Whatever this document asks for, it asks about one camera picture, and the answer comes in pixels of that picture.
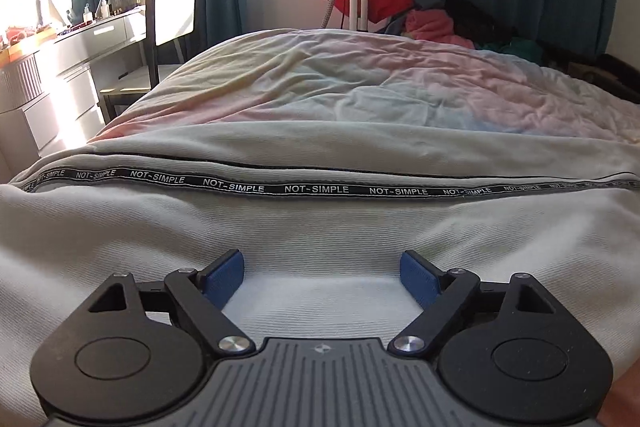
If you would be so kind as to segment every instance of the bed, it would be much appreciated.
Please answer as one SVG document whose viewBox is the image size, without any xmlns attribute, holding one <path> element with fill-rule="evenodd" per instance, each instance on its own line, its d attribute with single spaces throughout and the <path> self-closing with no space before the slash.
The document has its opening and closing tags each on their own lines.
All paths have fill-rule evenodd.
<svg viewBox="0 0 640 427">
<path fill-rule="evenodd" d="M 639 141 L 637 105 L 510 55 L 339 30 L 224 42 L 90 144 L 0 187 L 0 367 L 11 376 L 0 380 L 0 424 L 42 421 L 31 355 L 108 274 L 154 280 L 228 248 L 245 254 L 249 284 L 225 313 L 258 341 L 388 341 L 419 312 L 397 278 L 411 248 L 483 280 L 533 273 L 620 377 L 640 355 Z M 279 198 L 165 172 L 470 190 Z M 498 180 L 523 188 L 476 193 Z M 569 190 L 536 188 L 551 183 Z M 633 375 L 611 395 L 607 426 L 631 425 L 612 410 Z"/>
</svg>

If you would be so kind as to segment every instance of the logo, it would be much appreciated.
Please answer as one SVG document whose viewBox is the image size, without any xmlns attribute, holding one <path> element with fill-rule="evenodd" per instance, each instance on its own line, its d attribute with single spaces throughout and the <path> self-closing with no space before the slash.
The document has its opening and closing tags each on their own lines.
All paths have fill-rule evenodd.
<svg viewBox="0 0 640 427">
<path fill-rule="evenodd" d="M 331 346 L 327 346 L 326 344 L 318 344 L 316 347 L 314 347 L 314 351 L 316 353 L 320 353 L 321 355 L 324 355 L 325 353 L 328 353 L 329 351 L 332 350 Z"/>
</svg>

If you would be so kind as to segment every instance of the metal screw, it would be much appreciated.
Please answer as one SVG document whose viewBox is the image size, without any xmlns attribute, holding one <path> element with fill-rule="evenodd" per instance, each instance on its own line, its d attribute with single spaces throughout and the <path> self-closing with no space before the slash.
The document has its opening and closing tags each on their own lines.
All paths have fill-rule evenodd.
<svg viewBox="0 0 640 427">
<path fill-rule="evenodd" d="M 244 337 L 231 335 L 219 341 L 218 347 L 228 353 L 242 353 L 251 347 L 251 341 Z"/>
<path fill-rule="evenodd" d="M 424 340 L 420 337 L 414 337 L 413 335 L 408 335 L 405 337 L 398 337 L 394 340 L 394 347 L 398 351 L 403 351 L 405 353 L 415 353 L 416 351 L 420 351 L 424 348 Z"/>
</svg>

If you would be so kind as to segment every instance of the ribbed gray surface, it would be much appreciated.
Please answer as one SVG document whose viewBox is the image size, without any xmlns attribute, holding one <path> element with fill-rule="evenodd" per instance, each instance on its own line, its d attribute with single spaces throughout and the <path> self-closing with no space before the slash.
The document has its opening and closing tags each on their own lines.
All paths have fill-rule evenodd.
<svg viewBox="0 0 640 427">
<path fill-rule="evenodd" d="M 426 362 L 393 357 L 377 339 L 271 339 L 258 355 L 220 363 L 195 399 L 145 427 L 501 425 L 453 400 Z"/>
<path fill-rule="evenodd" d="M 0 112 L 20 107 L 40 93 L 42 83 L 33 55 L 0 69 Z"/>
</svg>

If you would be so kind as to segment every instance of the green cloth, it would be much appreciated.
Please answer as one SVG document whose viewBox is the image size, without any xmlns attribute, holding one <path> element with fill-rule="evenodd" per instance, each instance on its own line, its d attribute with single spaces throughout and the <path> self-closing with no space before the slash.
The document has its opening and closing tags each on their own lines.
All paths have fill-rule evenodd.
<svg viewBox="0 0 640 427">
<path fill-rule="evenodd" d="M 507 45 L 489 43 L 481 46 L 479 44 L 476 44 L 476 49 L 489 50 L 496 53 L 502 53 L 504 55 L 516 55 L 516 57 L 524 58 L 529 62 L 533 62 L 534 64 L 537 64 L 539 66 L 543 66 L 543 49 L 534 41 L 530 41 L 529 39 L 514 37 Z"/>
</svg>

